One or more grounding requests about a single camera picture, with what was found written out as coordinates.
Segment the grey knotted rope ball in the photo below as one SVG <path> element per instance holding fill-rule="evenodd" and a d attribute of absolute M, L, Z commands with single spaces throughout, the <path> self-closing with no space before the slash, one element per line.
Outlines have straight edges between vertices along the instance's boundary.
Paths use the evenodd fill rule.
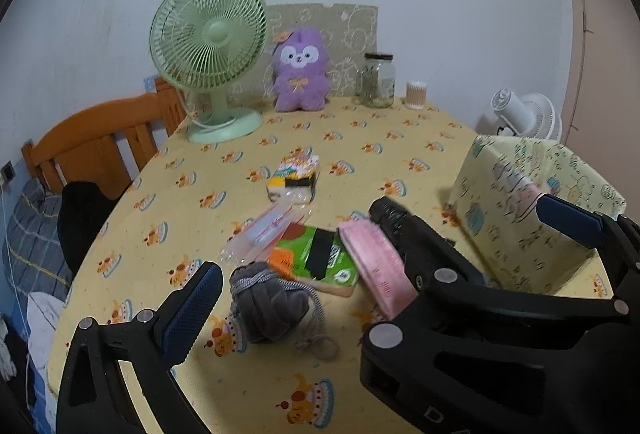
<path fill-rule="evenodd" d="M 313 287 L 282 278 L 266 262 L 238 267 L 229 284 L 232 315 L 242 324 L 248 342 L 278 342 L 307 321 L 297 350 L 310 350 L 323 362 L 337 358 L 340 346 L 326 333 L 326 316 Z"/>

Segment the black garbage bag roll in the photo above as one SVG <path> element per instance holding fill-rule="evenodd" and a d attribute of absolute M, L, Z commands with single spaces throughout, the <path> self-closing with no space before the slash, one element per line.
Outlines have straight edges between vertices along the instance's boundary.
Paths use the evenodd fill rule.
<path fill-rule="evenodd" d="M 400 255 L 415 246 L 424 232 L 424 223 L 418 217 L 387 196 L 372 202 L 369 217 Z"/>

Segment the green tissue pack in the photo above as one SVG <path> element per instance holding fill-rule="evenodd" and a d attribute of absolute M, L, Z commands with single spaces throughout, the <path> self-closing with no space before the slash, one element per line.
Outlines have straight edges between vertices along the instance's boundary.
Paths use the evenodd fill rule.
<path fill-rule="evenodd" d="M 288 225 L 267 262 L 284 279 L 339 297 L 350 297 L 358 283 L 358 269 L 340 235 L 323 228 Z"/>

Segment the clear plastic straw pack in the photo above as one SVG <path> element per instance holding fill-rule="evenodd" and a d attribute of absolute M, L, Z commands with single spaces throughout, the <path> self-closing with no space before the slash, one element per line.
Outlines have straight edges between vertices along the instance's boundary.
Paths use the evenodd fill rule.
<path fill-rule="evenodd" d="M 306 205 L 285 200 L 274 203 L 226 243 L 221 261 L 244 265 L 268 257 L 286 229 L 291 224 L 304 224 L 310 213 Z"/>

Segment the yellow cartoon tissue pack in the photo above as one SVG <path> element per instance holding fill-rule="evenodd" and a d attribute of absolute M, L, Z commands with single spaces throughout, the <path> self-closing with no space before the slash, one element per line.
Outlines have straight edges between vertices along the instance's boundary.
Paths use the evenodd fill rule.
<path fill-rule="evenodd" d="M 317 155 L 297 154 L 281 160 L 267 183 L 271 201 L 286 199 L 300 205 L 312 202 L 320 173 Z"/>

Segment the beige door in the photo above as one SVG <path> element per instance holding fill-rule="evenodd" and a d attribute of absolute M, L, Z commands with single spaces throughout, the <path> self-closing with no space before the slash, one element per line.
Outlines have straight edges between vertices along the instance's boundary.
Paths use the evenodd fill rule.
<path fill-rule="evenodd" d="M 639 17 L 631 0 L 572 0 L 563 141 L 639 218 Z"/>

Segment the yellow patterned tablecloth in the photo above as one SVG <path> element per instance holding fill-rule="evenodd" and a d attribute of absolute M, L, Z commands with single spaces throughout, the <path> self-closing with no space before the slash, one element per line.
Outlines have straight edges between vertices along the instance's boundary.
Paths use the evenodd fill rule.
<path fill-rule="evenodd" d="M 306 256 L 314 237 L 337 238 L 367 220 L 381 196 L 418 213 L 493 283 L 563 297 L 605 299 L 611 286 L 597 255 L 572 246 L 524 213 L 504 215 L 497 195 L 465 194 L 478 165 L 510 163 L 532 191 L 551 191 L 586 208 L 602 205 L 604 183 L 551 139 L 480 136 L 435 106 L 371 109 L 337 98 L 317 113 L 268 110 L 262 128 L 221 144 L 196 144 L 177 131 L 119 200 L 82 262 L 56 332 L 48 377 L 58 396 L 61 433 L 158 432 L 134 369 L 114 362 L 105 388 L 88 348 L 70 338 L 75 321 L 119 332 L 160 306 L 199 271 L 214 275 L 215 301 L 172 382 L 198 413 L 178 402 L 162 413 L 181 433 L 407 433 L 410 425 L 359 380 L 360 340 L 380 321 L 384 302 L 334 246 L 320 264 Z M 305 325 L 256 342 L 232 312 L 228 279 L 263 261 L 281 283 L 306 284 L 321 306 L 329 340 L 310 341 Z"/>

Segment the white cloth on bed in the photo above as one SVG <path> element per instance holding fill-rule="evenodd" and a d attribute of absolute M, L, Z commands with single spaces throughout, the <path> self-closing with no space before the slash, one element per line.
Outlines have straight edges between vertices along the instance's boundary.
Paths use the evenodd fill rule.
<path fill-rule="evenodd" d="M 47 368 L 51 346 L 63 302 L 44 292 L 30 292 L 27 297 L 28 351 L 36 369 Z"/>

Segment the black cloth on chair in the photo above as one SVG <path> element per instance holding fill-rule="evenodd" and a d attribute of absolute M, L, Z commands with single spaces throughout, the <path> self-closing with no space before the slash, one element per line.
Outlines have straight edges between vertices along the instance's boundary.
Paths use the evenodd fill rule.
<path fill-rule="evenodd" d="M 67 183 L 58 213 L 58 241 L 65 263 L 76 275 L 94 239 L 117 205 L 93 182 Z"/>

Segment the blue plaid bedding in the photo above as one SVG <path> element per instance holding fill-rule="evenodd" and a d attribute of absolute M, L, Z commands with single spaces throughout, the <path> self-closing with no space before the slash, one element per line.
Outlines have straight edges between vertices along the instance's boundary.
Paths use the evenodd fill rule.
<path fill-rule="evenodd" d="M 26 309 L 29 293 L 42 292 L 66 299 L 73 274 L 58 240 L 58 213 L 62 197 L 29 180 L 9 214 L 1 253 L 12 295 Z"/>

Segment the cotton swab container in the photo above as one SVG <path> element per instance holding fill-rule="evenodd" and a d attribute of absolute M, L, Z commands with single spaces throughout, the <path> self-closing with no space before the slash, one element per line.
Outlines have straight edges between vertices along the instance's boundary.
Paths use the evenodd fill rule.
<path fill-rule="evenodd" d="M 427 85 L 421 81 L 409 81 L 406 84 L 406 95 L 404 99 L 405 106 L 420 110 L 426 104 Z"/>

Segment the glass jar with lid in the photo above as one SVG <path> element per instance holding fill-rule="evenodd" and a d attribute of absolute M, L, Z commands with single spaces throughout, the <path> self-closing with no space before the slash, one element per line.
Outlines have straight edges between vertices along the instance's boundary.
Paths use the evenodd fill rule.
<path fill-rule="evenodd" d="M 359 72 L 358 98 L 370 108 L 388 108 L 394 104 L 396 68 L 394 55 L 368 52 Z"/>

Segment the purple plush toy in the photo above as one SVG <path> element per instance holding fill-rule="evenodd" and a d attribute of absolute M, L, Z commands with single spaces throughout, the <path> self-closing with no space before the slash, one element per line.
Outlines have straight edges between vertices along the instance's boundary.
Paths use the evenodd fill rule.
<path fill-rule="evenodd" d="M 329 54 L 317 28 L 285 31 L 272 53 L 274 108 L 280 113 L 320 111 L 329 97 Z"/>

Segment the green desk fan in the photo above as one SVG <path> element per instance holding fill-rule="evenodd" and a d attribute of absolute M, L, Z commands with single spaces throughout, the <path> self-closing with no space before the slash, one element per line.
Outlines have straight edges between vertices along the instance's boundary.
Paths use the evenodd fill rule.
<path fill-rule="evenodd" d="M 231 107 L 227 88 L 252 69 L 264 48 L 264 0 L 163 0 L 149 33 L 158 73 L 178 91 L 195 144 L 232 141 L 262 126 L 262 114 Z"/>

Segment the beige patterned board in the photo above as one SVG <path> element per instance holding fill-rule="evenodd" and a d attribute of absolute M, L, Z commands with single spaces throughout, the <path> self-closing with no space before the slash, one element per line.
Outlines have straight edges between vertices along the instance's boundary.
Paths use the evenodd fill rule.
<path fill-rule="evenodd" d="M 328 77 L 332 96 L 356 93 L 364 54 L 378 47 L 378 8 L 374 5 L 335 3 L 275 4 L 267 8 L 267 40 L 252 69 L 227 88 L 232 106 L 273 100 L 271 57 L 276 39 L 285 31 L 314 27 L 329 52 Z"/>

